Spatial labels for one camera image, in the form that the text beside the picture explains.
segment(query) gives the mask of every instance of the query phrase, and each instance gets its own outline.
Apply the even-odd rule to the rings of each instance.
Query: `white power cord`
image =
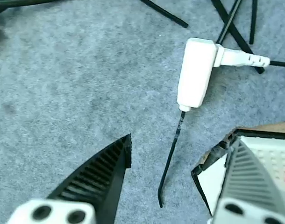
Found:
[[[178,85],[180,110],[188,112],[201,106],[207,91],[213,67],[255,66],[267,67],[270,58],[227,49],[211,40],[190,38],[186,43]]]

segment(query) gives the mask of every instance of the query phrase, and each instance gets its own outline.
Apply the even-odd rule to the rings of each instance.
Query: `white power adapter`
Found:
[[[270,59],[232,50],[211,40],[190,38],[186,43],[178,85],[180,110],[188,112],[203,103],[211,71],[220,65],[267,67]]]

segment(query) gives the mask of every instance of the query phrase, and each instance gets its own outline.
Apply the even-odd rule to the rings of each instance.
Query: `white robot part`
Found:
[[[7,224],[96,224],[96,214],[88,203],[33,199],[20,205]]]

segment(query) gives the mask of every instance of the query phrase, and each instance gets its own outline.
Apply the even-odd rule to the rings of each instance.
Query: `carpet floor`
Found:
[[[177,86],[189,37],[216,40],[223,22],[210,0],[156,0],[187,29],[139,0],[64,0],[0,14],[0,224],[46,197],[105,146],[132,134],[115,222],[204,224],[208,211],[190,171],[236,126],[285,122],[285,68],[214,69],[203,105],[177,128]],[[227,10],[233,0],[224,0]],[[251,1],[235,24],[249,39]],[[223,44],[239,49],[231,35]],[[285,0],[259,1],[255,54],[285,61]]]

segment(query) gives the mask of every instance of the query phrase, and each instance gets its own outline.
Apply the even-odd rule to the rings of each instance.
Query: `gray carpet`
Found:
[[[0,223],[47,196],[103,147],[132,133],[116,223],[195,223],[208,211],[190,177],[235,126],[285,122],[285,68],[215,69],[201,108],[186,115],[159,208],[157,187],[176,130],[185,42],[216,40],[210,0],[65,0],[0,15]],[[223,1],[229,10],[233,0]],[[235,23],[249,39],[251,1]],[[239,49],[228,35],[224,46]],[[255,53],[285,61],[285,1],[259,1]]]

